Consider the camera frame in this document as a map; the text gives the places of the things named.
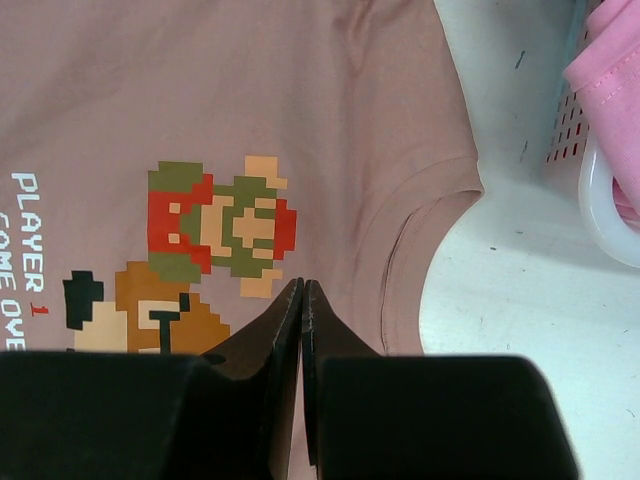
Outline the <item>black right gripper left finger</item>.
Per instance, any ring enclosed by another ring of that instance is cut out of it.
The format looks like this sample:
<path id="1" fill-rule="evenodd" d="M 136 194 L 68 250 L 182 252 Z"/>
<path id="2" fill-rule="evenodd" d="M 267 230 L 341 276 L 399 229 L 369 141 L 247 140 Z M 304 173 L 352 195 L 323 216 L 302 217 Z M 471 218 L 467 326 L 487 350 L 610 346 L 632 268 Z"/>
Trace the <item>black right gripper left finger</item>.
<path id="1" fill-rule="evenodd" d="M 5 479 L 283 479 L 304 282 L 201 355 L 5 352 Z"/>

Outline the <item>dusty pink printed t-shirt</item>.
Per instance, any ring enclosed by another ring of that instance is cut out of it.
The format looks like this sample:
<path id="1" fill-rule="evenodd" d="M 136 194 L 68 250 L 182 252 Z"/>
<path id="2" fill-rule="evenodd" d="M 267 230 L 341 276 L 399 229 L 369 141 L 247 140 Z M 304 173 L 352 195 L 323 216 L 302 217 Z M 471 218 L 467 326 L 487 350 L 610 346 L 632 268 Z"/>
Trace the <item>dusty pink printed t-shirt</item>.
<path id="1" fill-rule="evenodd" d="M 1 5 L 1 475 L 95 479 L 34 351 L 116 355 L 116 435 L 160 410 L 127 353 L 198 355 L 293 278 L 379 352 L 421 354 L 425 275 L 481 197 L 431 1 Z"/>

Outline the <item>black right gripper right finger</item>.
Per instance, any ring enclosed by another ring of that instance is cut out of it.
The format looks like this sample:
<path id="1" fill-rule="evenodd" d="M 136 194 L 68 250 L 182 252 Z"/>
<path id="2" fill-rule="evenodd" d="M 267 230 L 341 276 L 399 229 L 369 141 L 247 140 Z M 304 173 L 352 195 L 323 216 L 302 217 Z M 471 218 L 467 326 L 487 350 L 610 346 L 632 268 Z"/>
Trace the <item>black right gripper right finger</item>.
<path id="1" fill-rule="evenodd" d="M 519 356 L 384 356 L 317 281 L 302 310 L 304 413 L 321 479 L 575 479 L 538 368 Z"/>

